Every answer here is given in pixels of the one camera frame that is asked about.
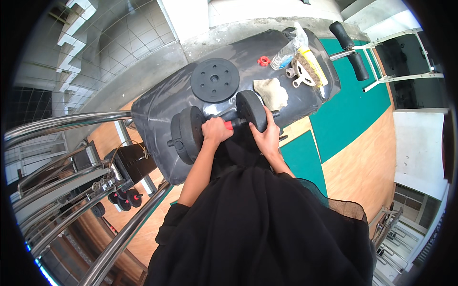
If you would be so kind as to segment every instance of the green floor mat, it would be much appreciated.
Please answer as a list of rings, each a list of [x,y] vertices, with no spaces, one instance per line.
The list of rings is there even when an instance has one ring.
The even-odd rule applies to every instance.
[[[280,150],[293,174],[298,178],[313,182],[327,197],[326,183],[312,132],[305,132],[281,147]]]
[[[342,51],[336,39],[320,41],[329,54]],[[355,44],[363,45],[365,42],[355,41]],[[316,114],[310,116],[323,163],[366,131],[390,106],[388,90],[384,83],[378,84],[368,92],[362,91],[363,87],[370,85],[375,79],[363,53],[361,57],[369,73],[369,79],[358,81],[348,59],[334,61],[342,88],[331,100],[323,104]]]

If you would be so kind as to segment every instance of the wooden floor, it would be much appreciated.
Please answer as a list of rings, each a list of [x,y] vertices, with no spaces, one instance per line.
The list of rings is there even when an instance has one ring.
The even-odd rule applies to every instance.
[[[123,109],[130,109],[131,104],[126,105]],[[322,164],[328,196],[332,199],[350,200],[361,204],[369,222],[375,218],[382,207],[389,207],[393,200],[396,140],[392,112],[393,102],[385,113],[363,134]],[[284,128],[285,134],[288,134],[289,137],[282,141],[281,145],[308,130],[313,133],[308,117],[291,124]],[[142,141],[136,131],[128,131],[132,139]],[[101,158],[121,143],[113,122],[102,124],[88,139],[89,141],[94,140]],[[156,186],[163,179],[158,169],[154,170],[150,177]],[[135,188],[144,194],[144,199],[148,198],[140,183],[135,185]],[[155,237],[158,228],[163,223],[170,203],[178,199],[181,188],[182,185],[175,186],[171,190],[127,247],[145,267],[148,266],[151,255],[157,247]],[[102,200],[102,203],[106,209],[105,218],[118,231],[139,210],[132,208],[129,212],[118,212],[107,199]],[[93,214],[87,212],[81,216],[79,221],[94,238],[94,243],[101,250],[104,249],[110,240],[100,224],[96,222]],[[116,266],[124,269],[134,280],[138,279],[142,273],[142,267],[137,266],[125,254],[118,259]]]

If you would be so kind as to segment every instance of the dumbbell handle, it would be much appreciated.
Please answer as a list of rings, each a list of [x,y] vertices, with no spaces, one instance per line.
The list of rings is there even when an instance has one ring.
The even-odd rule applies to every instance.
[[[271,112],[272,112],[272,116],[273,117],[280,116],[280,111],[279,110],[273,110]],[[246,124],[246,119],[245,118],[236,118],[236,119],[231,120],[231,121],[226,121],[224,123],[224,126],[226,126],[226,129],[234,130],[234,127],[239,127],[239,126],[242,126],[244,124]]]

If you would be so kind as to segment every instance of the plastic bottle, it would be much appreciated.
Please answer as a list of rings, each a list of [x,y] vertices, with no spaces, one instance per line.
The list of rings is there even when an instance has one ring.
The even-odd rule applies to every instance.
[[[309,38],[298,22],[294,22],[294,28],[296,29],[296,37],[284,46],[270,61],[270,66],[274,70],[286,67],[301,46],[309,46]]]

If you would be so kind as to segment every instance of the weight stack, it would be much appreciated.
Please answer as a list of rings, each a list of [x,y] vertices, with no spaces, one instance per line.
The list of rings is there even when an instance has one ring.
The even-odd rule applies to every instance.
[[[148,159],[145,158],[143,149],[138,144],[120,147],[114,156],[114,164],[118,168],[121,176],[126,180],[126,184],[121,188],[121,191],[126,192],[132,188],[141,179],[146,177],[154,169],[157,168],[153,158],[148,154]],[[116,149],[113,149],[105,159],[111,160]]]

